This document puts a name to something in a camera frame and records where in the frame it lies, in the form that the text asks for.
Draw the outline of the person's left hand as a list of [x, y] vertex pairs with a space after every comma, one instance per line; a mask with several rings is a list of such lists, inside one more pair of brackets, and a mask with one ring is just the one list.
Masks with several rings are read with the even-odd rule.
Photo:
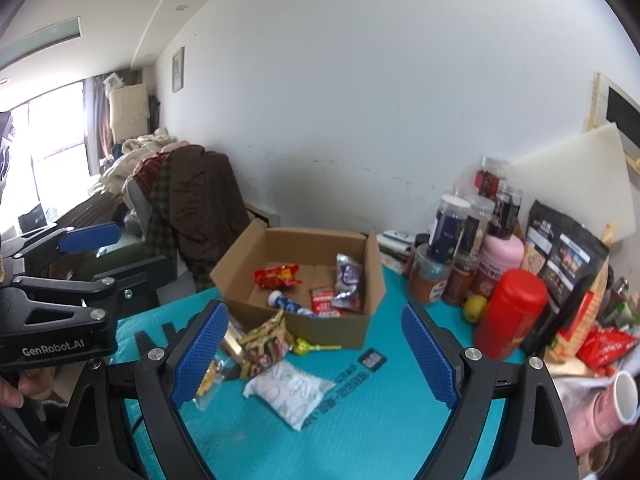
[[37, 401], [47, 400], [54, 387], [51, 367], [26, 370], [18, 376], [16, 385], [2, 377], [0, 380], [0, 401], [5, 408], [21, 408], [26, 398]]

